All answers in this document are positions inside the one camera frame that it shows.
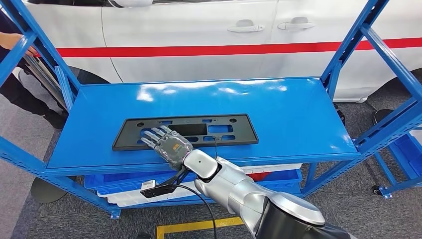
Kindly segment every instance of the blue metal shelf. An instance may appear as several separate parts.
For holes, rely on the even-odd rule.
[[[238,166],[360,155],[318,78],[91,85],[81,87],[46,173],[169,171],[154,150],[112,151],[125,119],[237,113],[249,115],[259,137],[258,144],[218,147]]]
[[[112,151],[113,140],[126,118],[247,113],[259,143],[220,147],[220,156],[241,166],[309,162],[311,166],[301,196],[320,189],[422,123],[421,84],[371,29],[388,0],[368,0],[320,78],[106,86],[81,86],[22,1],[0,2],[24,33],[24,37],[0,63],[0,83],[4,82],[26,49],[33,45],[60,82],[66,106],[71,110],[48,164],[2,137],[0,157],[110,212],[112,218],[118,218],[120,208],[109,205],[105,199],[65,176],[168,170],[164,161],[152,151]],[[339,72],[363,36],[413,97],[352,141],[331,100]],[[214,154],[210,148],[203,150]],[[322,161],[339,162],[314,179],[317,163]],[[193,203],[198,201],[183,202],[184,205]]]

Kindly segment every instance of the red stripe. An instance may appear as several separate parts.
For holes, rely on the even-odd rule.
[[[248,174],[249,177],[251,177],[253,179],[253,181],[255,182],[259,182],[264,180],[264,178],[266,176],[268,176],[269,174],[271,174],[271,172],[264,172],[264,173],[250,173]]]
[[[422,47],[422,37],[384,40],[390,48]],[[152,46],[57,48],[62,57],[209,56],[336,51],[341,42],[288,43],[229,46]],[[357,50],[373,49],[361,41]]]

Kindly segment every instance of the black shoe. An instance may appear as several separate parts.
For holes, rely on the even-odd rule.
[[[66,117],[59,115],[54,110],[48,110],[48,113],[44,115],[44,119],[57,130],[62,130],[66,123]]]

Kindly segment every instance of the person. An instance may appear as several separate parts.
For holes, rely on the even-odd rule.
[[[6,57],[21,37],[22,35],[17,26],[0,10],[0,61]],[[25,54],[34,56],[37,52],[31,46]],[[26,68],[24,60],[21,60],[17,66],[22,69]],[[66,117],[48,108],[47,104],[25,88],[14,74],[10,74],[3,85],[1,85],[0,94],[6,97],[12,104],[35,115],[44,117],[55,129],[63,129]]]

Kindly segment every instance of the blue crate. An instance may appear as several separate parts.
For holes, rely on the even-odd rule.
[[[422,146],[415,137],[405,134],[389,149],[408,179],[422,175]]]
[[[120,173],[120,174],[97,174],[85,176],[85,188],[97,190],[101,195],[127,192],[141,188],[143,182],[155,179],[157,183],[176,174],[175,171],[167,173]],[[184,182],[193,181],[196,178],[194,173],[188,174]],[[266,175],[262,182],[271,187],[294,187],[295,183],[302,181],[302,174],[299,169],[272,172]]]
[[[293,194],[293,195],[299,195],[301,193],[301,188],[300,188],[299,183],[283,184],[283,183],[280,183],[280,181],[260,181],[260,182],[257,182],[257,183],[259,185],[263,186],[263,187],[266,187],[268,189],[271,189],[271,190],[274,190],[274,191],[277,191],[277,192],[286,192],[286,193],[290,193],[290,194]],[[214,201],[212,199],[207,198],[205,196],[203,196],[203,197],[208,203],[214,203]],[[202,203],[202,200],[197,195],[192,195],[192,196],[187,196],[187,197],[163,200],[163,201],[159,201],[159,202],[145,203],[145,205],[153,206],[155,204],[164,203],[163,206],[165,206],[165,204],[168,203],[168,206],[175,206],[175,205],[178,205],[177,204],[178,202],[187,202],[187,201],[192,201],[192,202],[197,201],[197,203]]]

